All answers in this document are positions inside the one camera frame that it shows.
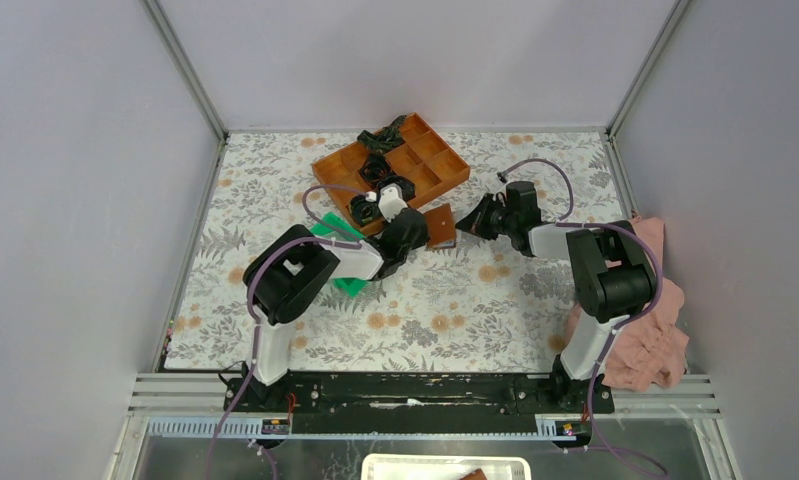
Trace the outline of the brown leather card holder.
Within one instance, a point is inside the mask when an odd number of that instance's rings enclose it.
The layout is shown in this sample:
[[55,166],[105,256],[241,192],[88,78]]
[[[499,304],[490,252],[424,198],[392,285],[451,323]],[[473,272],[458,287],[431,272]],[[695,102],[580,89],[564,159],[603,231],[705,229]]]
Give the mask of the brown leather card holder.
[[426,221],[429,240],[428,250],[453,249],[457,245],[457,229],[454,214],[449,203],[440,205],[423,213]]

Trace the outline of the green plastic card box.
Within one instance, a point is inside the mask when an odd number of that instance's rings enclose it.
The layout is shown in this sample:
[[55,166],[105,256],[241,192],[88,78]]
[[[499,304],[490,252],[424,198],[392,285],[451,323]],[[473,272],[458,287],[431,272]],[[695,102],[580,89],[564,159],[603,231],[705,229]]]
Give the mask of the green plastic card box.
[[[311,232],[316,237],[337,239],[336,245],[324,245],[333,253],[340,263],[330,278],[341,291],[354,297],[360,293],[370,280],[374,280],[385,261],[382,254],[365,241],[362,233],[349,225],[343,218],[328,213],[322,218],[323,224],[316,224]],[[339,248],[341,242],[351,243],[353,240],[362,244],[361,249]]]

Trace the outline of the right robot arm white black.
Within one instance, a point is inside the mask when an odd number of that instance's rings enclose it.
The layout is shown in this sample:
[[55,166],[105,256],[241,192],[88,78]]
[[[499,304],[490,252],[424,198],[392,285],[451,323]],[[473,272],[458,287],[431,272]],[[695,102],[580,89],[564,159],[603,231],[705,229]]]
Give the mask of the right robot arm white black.
[[527,181],[510,182],[498,196],[485,194],[456,228],[484,240],[506,236],[512,248],[527,257],[570,263],[581,317],[553,363],[548,396],[558,410],[572,412],[587,400],[585,381],[602,373],[617,334],[660,295],[653,269],[657,257],[627,220],[543,220],[530,198],[534,193]]

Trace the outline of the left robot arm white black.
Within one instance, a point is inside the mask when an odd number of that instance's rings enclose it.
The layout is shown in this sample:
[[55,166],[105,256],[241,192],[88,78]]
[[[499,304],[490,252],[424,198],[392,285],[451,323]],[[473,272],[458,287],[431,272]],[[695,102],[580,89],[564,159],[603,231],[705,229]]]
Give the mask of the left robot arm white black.
[[284,401],[286,387],[280,379],[289,371],[294,323],[323,286],[335,278],[383,280],[430,239],[424,214],[403,199],[395,183],[376,192],[339,184],[323,187],[360,196],[377,208],[386,226],[375,237],[344,241],[347,232],[343,229],[326,238],[295,224],[247,267],[243,275],[246,307],[255,329],[246,395],[263,411],[274,410]]

